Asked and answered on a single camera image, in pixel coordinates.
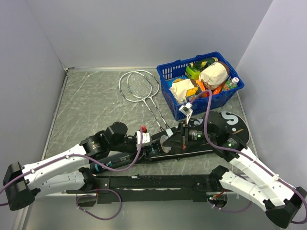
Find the black racket bag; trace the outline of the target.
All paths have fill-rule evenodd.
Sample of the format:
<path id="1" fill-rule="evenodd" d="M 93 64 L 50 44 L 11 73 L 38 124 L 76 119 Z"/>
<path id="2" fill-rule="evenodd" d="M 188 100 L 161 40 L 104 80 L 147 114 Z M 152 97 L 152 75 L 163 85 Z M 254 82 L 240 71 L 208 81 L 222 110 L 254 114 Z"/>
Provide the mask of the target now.
<path id="1" fill-rule="evenodd" d="M 221 147 L 240 147 L 250 141 L 250 131 L 246 122 L 231 112 L 209 112 L 207 135 L 210 141 Z M 207 153 L 221 154 L 221 150 L 211 146 L 204 135 L 204 118 L 192 118 L 189 124 L 179 122 L 175 127 L 151 136 L 152 142 L 142 146 L 138 162 L 180 159 Z M 235 141 L 228 146 L 230 138 Z"/>

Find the black shuttlecock tube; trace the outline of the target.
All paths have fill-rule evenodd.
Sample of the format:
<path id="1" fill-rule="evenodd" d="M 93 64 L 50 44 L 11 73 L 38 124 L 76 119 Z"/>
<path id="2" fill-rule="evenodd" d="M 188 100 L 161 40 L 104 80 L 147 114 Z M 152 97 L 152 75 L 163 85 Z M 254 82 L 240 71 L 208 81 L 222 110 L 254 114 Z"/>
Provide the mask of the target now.
<path id="1" fill-rule="evenodd" d="M 136 161 L 135 164 L 143 163 L 143 162 L 151 162 L 153 161 L 154 157 L 159 157 L 164 154 L 167 154 L 171 151 L 171 147 L 165 147 L 162 145 L 164 141 L 160 139 L 156 139 L 152 142 L 150 146 L 142 147 L 141 153 Z M 116 153 L 107 158 L 103 158 L 99 162 L 110 167 L 110 168 L 119 168 L 122 166 L 127 166 L 132 163 L 136 154 L 134 153 Z M 90 164 L 90 170 L 93 174 L 99 174 L 102 172 L 106 172 L 107 169 L 100 166 L 97 163 Z"/>

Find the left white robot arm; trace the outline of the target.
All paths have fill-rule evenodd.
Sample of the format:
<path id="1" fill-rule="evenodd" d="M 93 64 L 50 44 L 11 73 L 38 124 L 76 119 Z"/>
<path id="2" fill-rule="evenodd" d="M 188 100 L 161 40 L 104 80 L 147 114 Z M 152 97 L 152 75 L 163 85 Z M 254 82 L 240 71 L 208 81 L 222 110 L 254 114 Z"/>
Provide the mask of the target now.
<path id="1" fill-rule="evenodd" d="M 92 172 L 84 165 L 98 164 L 104 169 L 113 168 L 101 163 L 111 151 L 131 153 L 134 165 L 143 147 L 151 143 L 151 135 L 141 126 L 134 136 L 127 136 L 128 128 L 114 122 L 106 130 L 87 137 L 69 150 L 51 158 L 22 166 L 18 161 L 10 164 L 3 179 L 3 188 L 11 211 L 22 209 L 36 199 L 65 190 L 94 189 Z"/>

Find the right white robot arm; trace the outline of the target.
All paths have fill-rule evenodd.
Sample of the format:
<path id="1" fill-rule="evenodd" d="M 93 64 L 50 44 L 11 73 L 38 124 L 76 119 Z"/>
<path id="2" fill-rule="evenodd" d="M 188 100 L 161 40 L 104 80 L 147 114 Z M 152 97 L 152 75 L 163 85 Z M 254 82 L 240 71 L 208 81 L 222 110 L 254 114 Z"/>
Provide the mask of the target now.
<path id="1" fill-rule="evenodd" d="M 178 129 L 183 132 L 182 148 L 190 141 L 208 141 L 215 153 L 238 168 L 249 180 L 235 175 L 223 166 L 211 172 L 210 187 L 215 191 L 231 190 L 259 206 L 268 219 L 280 228 L 286 229 L 302 206 L 306 206 L 307 192 L 294 187 L 262 163 L 252 150 L 238 136 L 227 130 L 227 123 L 218 112 L 204 116 L 200 129 L 189 126 L 191 114 L 184 112 L 186 119 Z"/>

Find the white badminton racket left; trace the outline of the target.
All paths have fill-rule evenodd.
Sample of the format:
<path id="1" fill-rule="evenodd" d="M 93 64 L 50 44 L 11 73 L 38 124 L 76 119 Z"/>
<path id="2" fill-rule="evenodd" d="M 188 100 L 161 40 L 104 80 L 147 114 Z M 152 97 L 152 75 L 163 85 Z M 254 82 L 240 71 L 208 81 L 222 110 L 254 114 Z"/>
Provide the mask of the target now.
<path id="1" fill-rule="evenodd" d="M 119 79 L 118 86 L 121 95 L 127 101 L 132 103 L 143 102 L 159 128 L 163 130 L 156 116 L 146 102 L 146 99 L 149 98 L 152 93 L 152 86 L 142 73 L 130 71 L 123 74 Z"/>

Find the yellow blue snack box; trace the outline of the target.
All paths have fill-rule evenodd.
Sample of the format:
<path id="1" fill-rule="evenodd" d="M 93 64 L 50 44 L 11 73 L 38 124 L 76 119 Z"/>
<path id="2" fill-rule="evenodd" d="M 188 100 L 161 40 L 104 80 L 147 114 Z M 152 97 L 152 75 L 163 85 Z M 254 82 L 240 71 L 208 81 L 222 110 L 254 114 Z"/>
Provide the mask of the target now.
<path id="1" fill-rule="evenodd" d="M 199 88 L 194 87 L 186 91 L 186 102 L 191 102 L 198 94 L 199 94 Z"/>

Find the orange snack box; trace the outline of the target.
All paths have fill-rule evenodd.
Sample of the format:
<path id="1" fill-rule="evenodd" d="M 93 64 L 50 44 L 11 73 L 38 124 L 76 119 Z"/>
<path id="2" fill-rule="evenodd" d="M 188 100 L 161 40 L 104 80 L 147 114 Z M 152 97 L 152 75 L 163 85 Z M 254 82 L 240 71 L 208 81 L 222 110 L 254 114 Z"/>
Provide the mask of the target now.
<path id="1" fill-rule="evenodd" d="M 207 90 L 207 88 L 204 86 L 202 81 L 196 80 L 195 82 L 196 82 L 196 84 L 199 87 L 201 92 Z M 213 90 L 212 91 L 213 95 L 219 94 L 220 91 L 222 90 L 224 84 L 225 84 L 225 81 L 222 84 L 220 84 L 215 90 Z M 207 97 L 207 96 L 209 96 L 208 92 L 204 93 L 201 97 Z"/>

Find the blue plastic basket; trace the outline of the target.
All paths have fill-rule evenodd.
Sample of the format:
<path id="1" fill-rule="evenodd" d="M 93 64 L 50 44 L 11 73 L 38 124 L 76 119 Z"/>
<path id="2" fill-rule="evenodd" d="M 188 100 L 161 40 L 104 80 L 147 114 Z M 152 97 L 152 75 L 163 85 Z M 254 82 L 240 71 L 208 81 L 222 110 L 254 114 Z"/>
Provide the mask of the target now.
<path id="1" fill-rule="evenodd" d="M 231 78 L 239 77 L 238 73 L 235 71 L 232 65 L 223 57 L 221 53 L 217 51 L 207 54 L 197 55 L 196 57 L 192 57 L 185 60 L 179 59 L 171 63 L 166 63 L 157 66 L 156 69 L 160 76 L 161 91 L 175 120 L 177 121 L 182 120 L 186 116 L 179 110 L 181 104 L 179 104 L 177 100 L 174 98 L 173 94 L 169 90 L 171 86 L 167 82 L 171 79 L 183 77 L 185 75 L 186 67 L 188 66 L 189 63 L 211 57 L 218 58 L 219 61 L 224 62 L 229 67 Z M 232 98 L 232 96 L 238 90 L 244 88 L 244 86 L 245 86 L 244 82 L 241 79 L 239 79 L 239 83 L 236 88 L 213 95 L 211 101 L 211 109 L 216 109 L 224 106 Z"/>

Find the green snack box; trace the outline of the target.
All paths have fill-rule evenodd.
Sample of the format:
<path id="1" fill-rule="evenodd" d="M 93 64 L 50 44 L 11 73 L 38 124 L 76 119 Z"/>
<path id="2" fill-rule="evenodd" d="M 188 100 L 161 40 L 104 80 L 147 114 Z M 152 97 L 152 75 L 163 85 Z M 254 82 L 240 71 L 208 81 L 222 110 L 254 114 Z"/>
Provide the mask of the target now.
<path id="1" fill-rule="evenodd" d="M 195 81 L 199 79 L 200 73 L 201 72 L 197 68 L 191 68 L 189 66 L 187 66 L 185 70 L 185 76 Z"/>

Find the green plastic bottle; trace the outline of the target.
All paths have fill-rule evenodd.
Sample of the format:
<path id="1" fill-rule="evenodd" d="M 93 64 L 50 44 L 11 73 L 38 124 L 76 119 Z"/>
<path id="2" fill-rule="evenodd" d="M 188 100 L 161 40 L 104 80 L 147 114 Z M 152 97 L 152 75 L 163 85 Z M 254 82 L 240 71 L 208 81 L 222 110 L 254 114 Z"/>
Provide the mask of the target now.
<path id="1" fill-rule="evenodd" d="M 235 89 L 237 87 L 238 83 L 239 83 L 239 78 L 234 77 L 234 78 L 228 80 L 223 85 L 222 91 L 225 92 L 225 91 L 229 91 L 229 90 Z"/>

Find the beige paper bag roll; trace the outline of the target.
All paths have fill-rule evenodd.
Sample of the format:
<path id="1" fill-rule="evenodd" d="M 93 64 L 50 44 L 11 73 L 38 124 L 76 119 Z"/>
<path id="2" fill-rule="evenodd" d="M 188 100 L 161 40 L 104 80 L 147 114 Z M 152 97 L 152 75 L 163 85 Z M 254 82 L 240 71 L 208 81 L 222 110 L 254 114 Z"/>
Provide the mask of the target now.
<path id="1" fill-rule="evenodd" d="M 217 61 L 205 68 L 199 74 L 199 80 L 203 82 L 206 89 L 215 90 L 227 80 L 229 74 L 229 67 L 223 62 Z"/>

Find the dark green bottle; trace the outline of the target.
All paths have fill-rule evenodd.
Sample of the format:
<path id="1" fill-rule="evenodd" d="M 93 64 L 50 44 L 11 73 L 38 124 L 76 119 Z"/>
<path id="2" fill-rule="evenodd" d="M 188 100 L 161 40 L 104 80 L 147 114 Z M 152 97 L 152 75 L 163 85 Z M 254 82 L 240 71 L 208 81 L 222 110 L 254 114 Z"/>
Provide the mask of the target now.
<path id="1" fill-rule="evenodd" d="M 205 58 L 205 59 L 200 60 L 200 61 L 191 62 L 191 63 L 188 64 L 188 66 L 190 68 L 204 69 L 204 68 L 210 66 L 211 64 L 213 64 L 214 62 L 217 62 L 217 61 L 219 61 L 218 58 L 210 57 L 210 58 Z"/>

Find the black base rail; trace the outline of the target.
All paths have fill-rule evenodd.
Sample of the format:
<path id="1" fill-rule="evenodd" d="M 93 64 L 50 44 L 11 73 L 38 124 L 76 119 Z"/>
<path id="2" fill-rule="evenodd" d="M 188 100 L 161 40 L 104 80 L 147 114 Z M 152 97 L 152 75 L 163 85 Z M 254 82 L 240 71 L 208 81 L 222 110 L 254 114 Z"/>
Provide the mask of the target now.
<path id="1" fill-rule="evenodd" d="M 123 202 L 192 200 L 206 202 L 209 195 L 223 191 L 220 183 L 208 174 L 96 176 L 91 189 L 98 191 L 98 204 Z"/>

